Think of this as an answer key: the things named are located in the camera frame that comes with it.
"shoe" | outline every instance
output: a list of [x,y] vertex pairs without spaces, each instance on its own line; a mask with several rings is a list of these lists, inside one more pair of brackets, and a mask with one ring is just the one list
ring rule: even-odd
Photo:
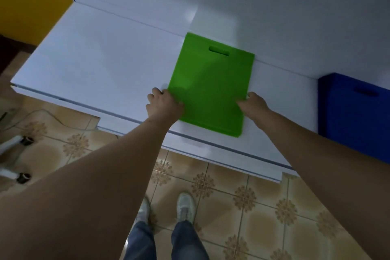
[[138,210],[137,217],[135,217],[133,227],[134,227],[135,223],[138,223],[140,221],[148,224],[149,213],[150,213],[149,200],[146,197],[144,197],[144,199],[142,200],[140,209]]
[[195,202],[191,194],[182,192],[178,198],[177,204],[178,222],[188,220],[193,223],[195,218]]

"person's hand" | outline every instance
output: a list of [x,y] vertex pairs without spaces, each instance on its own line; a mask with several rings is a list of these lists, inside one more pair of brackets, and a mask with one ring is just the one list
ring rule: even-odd
[[184,104],[177,103],[168,90],[153,88],[147,99],[150,103],[146,105],[149,120],[164,128],[170,128],[184,113]]
[[238,100],[236,103],[244,115],[253,120],[259,128],[261,128],[263,118],[271,111],[266,101],[252,91],[248,93],[246,100]]

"fingers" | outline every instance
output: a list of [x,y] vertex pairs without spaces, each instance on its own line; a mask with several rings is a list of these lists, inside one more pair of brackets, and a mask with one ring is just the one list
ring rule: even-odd
[[154,96],[158,96],[162,94],[161,90],[159,90],[158,88],[153,88],[152,93]]
[[153,94],[149,94],[149,95],[147,96],[147,99],[149,100],[149,103],[152,103],[152,100],[154,99]]

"person's left hand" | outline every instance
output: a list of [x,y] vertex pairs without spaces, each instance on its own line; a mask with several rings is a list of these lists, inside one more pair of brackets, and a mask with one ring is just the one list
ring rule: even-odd
[[152,94],[147,96],[149,103],[146,111],[149,120],[156,121],[160,125],[173,125],[184,113],[184,104],[178,103],[168,90],[152,89]]

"yellow panel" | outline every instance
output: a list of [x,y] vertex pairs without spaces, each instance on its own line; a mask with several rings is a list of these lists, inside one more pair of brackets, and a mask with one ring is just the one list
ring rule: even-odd
[[0,34],[38,45],[72,0],[0,0]]

